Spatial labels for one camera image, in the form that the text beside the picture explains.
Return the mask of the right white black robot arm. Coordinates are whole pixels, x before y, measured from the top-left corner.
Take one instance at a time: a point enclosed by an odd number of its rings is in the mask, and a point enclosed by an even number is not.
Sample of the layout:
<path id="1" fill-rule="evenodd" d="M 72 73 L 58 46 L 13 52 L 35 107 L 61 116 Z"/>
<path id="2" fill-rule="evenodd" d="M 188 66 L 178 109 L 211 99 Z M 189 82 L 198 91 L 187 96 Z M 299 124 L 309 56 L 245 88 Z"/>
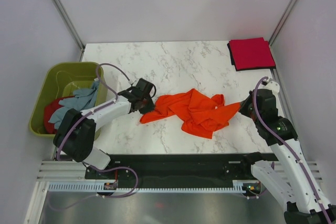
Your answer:
<path id="1" fill-rule="evenodd" d="M 309 168 L 293 125 L 279 116 L 273 92 L 250 91 L 239 112 L 252 119 L 287 179 L 283 180 L 260 152 L 244 155 L 241 174 L 256 178 L 266 187 L 283 208 L 286 223 L 335 223 L 335 205 L 324 195 Z"/>

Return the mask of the orange t shirt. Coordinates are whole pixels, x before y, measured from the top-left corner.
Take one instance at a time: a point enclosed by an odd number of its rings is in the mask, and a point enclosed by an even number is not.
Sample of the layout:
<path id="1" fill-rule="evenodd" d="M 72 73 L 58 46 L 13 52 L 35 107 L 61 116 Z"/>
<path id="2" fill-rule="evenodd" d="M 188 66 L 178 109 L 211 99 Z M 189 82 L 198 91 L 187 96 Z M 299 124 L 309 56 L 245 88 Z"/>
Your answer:
<path id="1" fill-rule="evenodd" d="M 191 89 L 185 93 L 160 96 L 154 110 L 143 115 L 140 123 L 146 124 L 176 115 L 183 121 L 182 131 L 211 139 L 214 132 L 229 126 L 229 121 L 240 108 L 240 102 L 226 104 L 222 94 L 209 98 L 196 89 Z"/>

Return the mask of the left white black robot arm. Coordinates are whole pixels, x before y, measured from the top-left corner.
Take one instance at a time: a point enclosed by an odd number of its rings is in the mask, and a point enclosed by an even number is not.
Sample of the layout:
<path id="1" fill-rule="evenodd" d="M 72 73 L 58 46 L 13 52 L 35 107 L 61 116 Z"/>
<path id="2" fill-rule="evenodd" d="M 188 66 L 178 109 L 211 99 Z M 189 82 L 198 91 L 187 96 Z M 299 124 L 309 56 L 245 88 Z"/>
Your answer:
<path id="1" fill-rule="evenodd" d="M 96 133 L 113 120 L 138 111 L 145 115 L 154 110 L 156 86 L 143 78 L 136 85 L 120 91 L 114 99 L 91 109 L 66 112 L 53 139 L 57 158 L 64 152 L 73 161 L 94 167 L 103 178 L 111 178 L 115 165 L 110 156 L 94 147 Z"/>

